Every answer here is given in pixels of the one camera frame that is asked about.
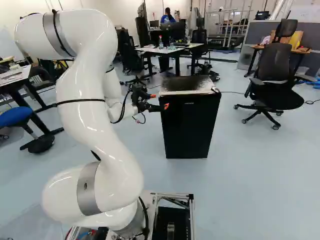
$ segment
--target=gray partition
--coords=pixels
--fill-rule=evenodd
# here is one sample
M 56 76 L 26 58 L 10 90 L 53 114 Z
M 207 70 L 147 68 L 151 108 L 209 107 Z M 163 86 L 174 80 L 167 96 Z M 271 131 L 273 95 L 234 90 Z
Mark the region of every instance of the gray partition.
M 251 46 L 260 43 L 263 37 L 270 35 L 272 30 L 276 30 L 279 23 L 279 21 L 274 20 L 253 20 L 250 22 L 238 61 L 237 67 L 239 69 L 248 69 L 250 64 L 248 58 L 251 59 L 254 52 Z M 303 31 L 300 45 L 312 48 L 311 54 L 305 55 L 300 66 L 310 68 L 307 74 L 314 76 L 320 68 L 320 23 L 299 22 L 297 31 Z M 298 60 L 297 55 L 296 53 L 291 55 L 290 63 L 292 65 Z

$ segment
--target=blue chair seat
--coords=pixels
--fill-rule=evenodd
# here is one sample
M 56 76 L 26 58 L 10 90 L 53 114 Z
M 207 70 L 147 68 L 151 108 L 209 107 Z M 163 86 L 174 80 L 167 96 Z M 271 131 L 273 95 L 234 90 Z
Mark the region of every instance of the blue chair seat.
M 27 120 L 32 113 L 33 110 L 30 107 L 13 107 L 0 115 L 0 129 L 15 126 Z

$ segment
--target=metal frame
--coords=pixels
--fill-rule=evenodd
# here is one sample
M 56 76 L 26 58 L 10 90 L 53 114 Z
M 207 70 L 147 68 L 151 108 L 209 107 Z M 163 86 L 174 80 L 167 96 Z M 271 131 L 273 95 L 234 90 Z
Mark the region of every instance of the metal frame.
M 246 5 L 246 0 L 243 0 L 243 4 L 242 4 L 242 9 L 241 10 L 238 10 L 237 8 L 232 8 L 232 3 L 233 3 L 233 0 L 230 0 L 229 1 L 229 8 L 228 9 L 225 9 L 226 6 L 227 6 L 227 1 L 228 0 L 225 0 L 224 2 L 224 10 L 214 10 L 214 11 L 205 11 L 204 12 L 204 16 L 206 17 L 206 15 L 208 14 L 213 14 L 213 13 L 219 13 L 221 14 L 222 13 L 222 17 L 220 18 L 220 21 L 219 21 L 219 29 L 218 29 L 218 32 L 219 34 L 222 34 L 222 31 L 223 31 L 223 28 L 225 28 L 225 34 L 224 34 L 224 40 L 223 40 L 223 47 L 229 47 L 230 46 L 230 42 L 231 42 L 231 38 L 232 38 L 232 30 L 233 30 L 233 27 L 238 27 L 238 30 L 237 30 L 237 35 L 241 34 L 246 34 L 247 32 L 247 29 L 248 29 L 248 24 L 246 24 L 246 22 L 244 21 L 243 24 L 241 24 L 241 20 L 244 16 L 244 13 L 246 13 L 246 16 L 245 18 L 246 19 L 250 19 L 250 13 L 253 11 L 252 10 L 252 5 L 253 5 L 253 0 L 251 0 L 250 2 L 250 5 L 249 5 L 249 9 L 248 10 L 245 10 L 245 5 Z M 234 18 L 235 18 L 235 12 L 241 12 L 241 15 L 240 15 L 240 21 L 239 21 L 239 24 L 237 25 L 234 25 L 233 22 L 234 22 Z M 224 20 L 225 20 L 225 15 L 226 13 L 228 13 L 228 21 L 226 23 L 226 25 L 224 25 Z M 227 35 L 228 35 L 228 28 L 230 27 L 229 26 L 229 20 L 232 20 L 232 24 L 231 24 L 231 29 L 230 29 L 230 34 L 229 34 L 229 37 L 227 39 Z
M 183 207 L 189 210 L 190 214 L 190 240 L 196 240 L 196 232 L 195 232 L 195 200 L 193 199 L 193 194 L 188 193 L 165 193 L 159 192 L 154 193 L 150 191 L 144 191 L 141 194 L 141 198 L 144 204 L 147 206 L 147 213 L 149 217 L 149 236 L 148 240 L 152 240 L 153 229 L 155 220 L 157 219 L 158 207 L 160 200 L 166 200 L 172 204 L 175 204 L 179 207 Z M 79 234 L 82 232 L 82 228 L 79 226 L 73 226 L 70 230 L 70 233 L 66 240 L 76 240 Z M 106 240 L 115 240 L 117 239 L 117 234 L 113 231 L 109 230 Z M 143 240 L 144 236 L 137 236 L 137 240 Z

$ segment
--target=stool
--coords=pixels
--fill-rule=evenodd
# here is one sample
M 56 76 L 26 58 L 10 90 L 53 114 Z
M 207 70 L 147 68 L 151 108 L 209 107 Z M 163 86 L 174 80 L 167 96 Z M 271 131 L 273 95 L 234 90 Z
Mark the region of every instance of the stool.
M 25 147 L 20 147 L 20 150 L 28 148 L 29 153 L 39 154 L 47 151 L 53 146 L 55 142 L 55 136 L 53 136 L 52 134 L 45 134 L 38 137 L 28 126 L 28 121 L 30 120 L 32 113 L 33 110 L 30 107 L 13 107 L 0 115 L 0 129 L 4 127 L 23 128 L 34 138 L 34 140 L 25 145 Z

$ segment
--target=whiteboard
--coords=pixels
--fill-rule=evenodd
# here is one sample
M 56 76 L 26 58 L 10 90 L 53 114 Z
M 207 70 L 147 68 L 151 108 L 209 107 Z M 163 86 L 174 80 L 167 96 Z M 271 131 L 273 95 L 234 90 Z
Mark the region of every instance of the whiteboard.
M 293 5 L 289 19 L 297 19 L 300 22 L 320 23 L 320 5 Z
M 8 29 L 6 27 L 2 27 L 0 28 L 0 57 L 6 58 L 10 56 L 14 56 L 14 61 L 21 61 L 25 59 L 11 37 Z

